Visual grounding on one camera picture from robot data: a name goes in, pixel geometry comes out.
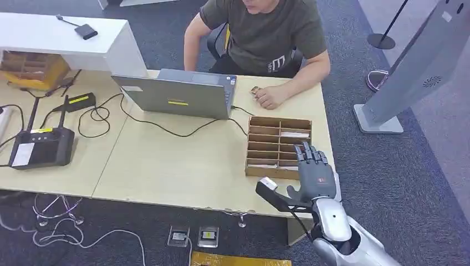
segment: robotic arm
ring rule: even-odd
[[[340,202],[334,200],[336,183],[325,154],[307,142],[295,146],[300,190],[287,187],[289,197],[276,192],[277,185],[265,177],[256,192],[280,212],[290,212],[301,223],[314,250],[328,266],[400,266],[384,245],[354,219],[346,215]],[[311,233],[295,213],[311,213]]]

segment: stanchion base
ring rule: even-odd
[[[368,36],[367,41],[373,47],[379,48],[382,50],[390,50],[393,47],[395,47],[395,41],[389,36],[385,36],[384,40],[380,41],[383,36],[384,35],[380,33],[373,33]]]
[[[373,92],[379,91],[382,81],[387,78],[389,72],[386,70],[372,70],[366,76],[366,84]]]
[[[403,127],[401,126],[398,118],[394,116],[389,121],[383,123],[382,125],[371,125],[367,121],[362,107],[364,104],[355,104],[354,105],[354,115],[356,116],[357,122],[359,123],[359,128],[362,133],[366,134],[400,134],[403,133]]]

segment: yellow sticker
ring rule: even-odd
[[[74,103],[76,103],[76,102],[78,102],[78,101],[83,101],[83,100],[86,100],[86,99],[88,99],[88,98],[89,98],[88,96],[85,96],[85,97],[82,97],[82,98],[78,98],[78,99],[75,99],[75,100],[73,100],[73,101],[70,101],[69,104],[74,104]]]
[[[52,129],[33,129],[31,133],[45,133],[45,132],[52,132]]]
[[[184,105],[184,106],[188,106],[189,104],[188,103],[180,103],[179,101],[168,101],[169,104],[176,104],[176,105]]]
[[[215,237],[216,237],[215,232],[211,232],[211,231],[203,231],[202,232],[202,238],[215,239]]]

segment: yellow box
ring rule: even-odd
[[[70,68],[58,54],[4,51],[0,71],[17,86],[50,90],[59,85]]]

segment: olive green t-shirt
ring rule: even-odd
[[[246,71],[277,72],[290,63],[294,47],[307,59],[326,50],[315,0],[279,0],[272,12],[255,15],[242,0],[208,0],[200,16],[210,29],[228,22],[228,54]]]

